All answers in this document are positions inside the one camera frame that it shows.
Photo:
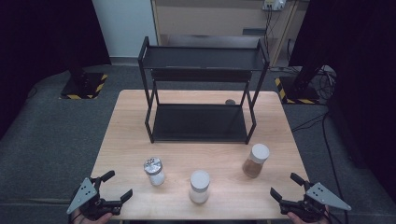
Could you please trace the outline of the white-lidded jar of white powder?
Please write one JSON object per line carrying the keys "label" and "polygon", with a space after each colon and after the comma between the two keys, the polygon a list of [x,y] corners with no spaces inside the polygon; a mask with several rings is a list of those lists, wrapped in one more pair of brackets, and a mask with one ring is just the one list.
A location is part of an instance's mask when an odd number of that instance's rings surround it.
{"label": "white-lidded jar of white powder", "polygon": [[205,203],[209,197],[210,176],[204,170],[197,170],[191,174],[190,199],[194,203]]}

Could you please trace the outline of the silver-lidded jar of white powder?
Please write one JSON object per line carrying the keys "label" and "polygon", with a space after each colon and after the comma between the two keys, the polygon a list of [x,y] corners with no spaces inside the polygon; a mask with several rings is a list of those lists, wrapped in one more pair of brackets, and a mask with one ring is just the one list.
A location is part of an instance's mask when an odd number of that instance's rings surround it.
{"label": "silver-lidded jar of white powder", "polygon": [[152,186],[160,186],[164,182],[163,164],[159,158],[152,157],[147,159],[143,168]]}

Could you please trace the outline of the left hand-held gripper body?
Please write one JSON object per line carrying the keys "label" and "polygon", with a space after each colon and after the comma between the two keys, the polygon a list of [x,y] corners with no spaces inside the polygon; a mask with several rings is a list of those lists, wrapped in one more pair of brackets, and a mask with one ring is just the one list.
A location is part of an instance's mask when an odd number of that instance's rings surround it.
{"label": "left hand-held gripper body", "polygon": [[69,207],[66,210],[67,215],[79,210],[80,213],[88,220],[98,220],[103,215],[110,213],[114,216],[120,214],[120,201],[106,201],[102,199],[99,188],[107,177],[88,178],[86,177],[77,188]]}

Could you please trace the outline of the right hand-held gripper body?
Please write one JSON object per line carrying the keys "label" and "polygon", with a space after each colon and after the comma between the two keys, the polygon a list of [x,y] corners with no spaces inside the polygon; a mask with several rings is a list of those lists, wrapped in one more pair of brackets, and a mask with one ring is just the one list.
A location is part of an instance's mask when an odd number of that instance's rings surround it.
{"label": "right hand-held gripper body", "polygon": [[351,206],[324,187],[321,183],[304,183],[304,198],[298,202],[279,199],[280,213],[292,212],[304,222],[320,221],[325,217],[326,206],[350,211]]}

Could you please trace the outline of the white power strip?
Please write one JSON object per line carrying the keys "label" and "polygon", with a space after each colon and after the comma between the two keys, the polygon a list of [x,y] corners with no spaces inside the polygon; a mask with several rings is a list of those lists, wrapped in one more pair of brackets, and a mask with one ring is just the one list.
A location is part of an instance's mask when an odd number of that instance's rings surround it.
{"label": "white power strip", "polygon": [[262,9],[264,11],[280,11],[286,5],[287,0],[263,0]]}

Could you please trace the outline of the person's right hand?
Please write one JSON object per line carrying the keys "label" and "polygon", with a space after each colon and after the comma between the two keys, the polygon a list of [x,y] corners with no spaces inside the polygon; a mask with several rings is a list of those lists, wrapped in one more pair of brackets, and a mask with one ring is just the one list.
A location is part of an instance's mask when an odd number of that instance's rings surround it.
{"label": "person's right hand", "polygon": [[299,216],[297,216],[295,213],[292,211],[289,211],[287,213],[287,217],[291,220],[293,224],[332,224],[329,218],[329,209],[326,209],[324,212],[324,215],[321,217],[320,220],[314,221],[314,222],[305,222],[302,220]]}

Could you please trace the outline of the black metal two-tier rack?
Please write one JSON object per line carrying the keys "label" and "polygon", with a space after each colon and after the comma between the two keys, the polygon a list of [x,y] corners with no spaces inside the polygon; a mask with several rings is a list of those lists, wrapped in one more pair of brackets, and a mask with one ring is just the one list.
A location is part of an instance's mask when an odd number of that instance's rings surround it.
{"label": "black metal two-tier rack", "polygon": [[[138,66],[146,94],[149,139],[248,144],[257,126],[254,106],[269,66],[263,40],[254,48],[152,46],[145,38]],[[159,82],[243,83],[239,103],[163,103]]]}

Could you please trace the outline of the person's left hand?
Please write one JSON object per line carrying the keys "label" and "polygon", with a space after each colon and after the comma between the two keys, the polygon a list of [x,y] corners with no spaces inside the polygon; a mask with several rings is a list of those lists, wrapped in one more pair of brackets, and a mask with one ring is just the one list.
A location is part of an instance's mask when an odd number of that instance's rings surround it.
{"label": "person's left hand", "polygon": [[111,213],[106,213],[97,220],[89,220],[76,209],[69,217],[68,224],[107,224],[113,217]]}

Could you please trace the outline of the black curtain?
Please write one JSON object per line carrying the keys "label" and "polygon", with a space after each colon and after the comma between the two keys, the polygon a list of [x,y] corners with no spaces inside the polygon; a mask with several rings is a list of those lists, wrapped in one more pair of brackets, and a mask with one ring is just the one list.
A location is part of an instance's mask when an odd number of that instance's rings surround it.
{"label": "black curtain", "polygon": [[38,81],[68,71],[62,48],[83,69],[110,63],[92,0],[0,0],[0,138]]}
{"label": "black curtain", "polygon": [[339,130],[396,201],[396,0],[309,0],[290,65],[336,73]]}

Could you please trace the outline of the black stand with striped base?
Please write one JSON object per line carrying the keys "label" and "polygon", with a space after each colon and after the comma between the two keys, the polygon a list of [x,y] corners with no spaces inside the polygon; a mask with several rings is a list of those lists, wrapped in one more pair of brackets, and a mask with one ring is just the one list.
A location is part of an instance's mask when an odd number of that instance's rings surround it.
{"label": "black stand with striped base", "polygon": [[61,99],[94,99],[104,86],[107,75],[86,72],[69,48],[60,50],[70,78],[61,91]]}
{"label": "black stand with striped base", "polygon": [[310,81],[319,70],[320,67],[308,65],[303,66],[295,77],[277,77],[276,86],[281,101],[284,104],[317,104],[319,96]]}

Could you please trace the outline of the white-lidded jar of brown powder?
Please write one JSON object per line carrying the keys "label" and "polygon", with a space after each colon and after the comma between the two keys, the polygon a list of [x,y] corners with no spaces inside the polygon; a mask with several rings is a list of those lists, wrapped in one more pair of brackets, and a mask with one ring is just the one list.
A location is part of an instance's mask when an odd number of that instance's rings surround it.
{"label": "white-lidded jar of brown powder", "polygon": [[269,148],[264,144],[255,144],[243,163],[242,169],[247,176],[256,178],[262,171],[262,167],[269,158]]}

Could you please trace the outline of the light wooden cabinet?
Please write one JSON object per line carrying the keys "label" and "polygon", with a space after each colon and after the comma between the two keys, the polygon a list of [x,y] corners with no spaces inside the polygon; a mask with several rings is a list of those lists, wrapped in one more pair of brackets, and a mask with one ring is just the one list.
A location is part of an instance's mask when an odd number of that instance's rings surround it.
{"label": "light wooden cabinet", "polygon": [[285,65],[287,41],[297,37],[309,0],[287,0],[264,11],[263,0],[150,0],[161,45],[251,47],[265,39],[272,66]]}

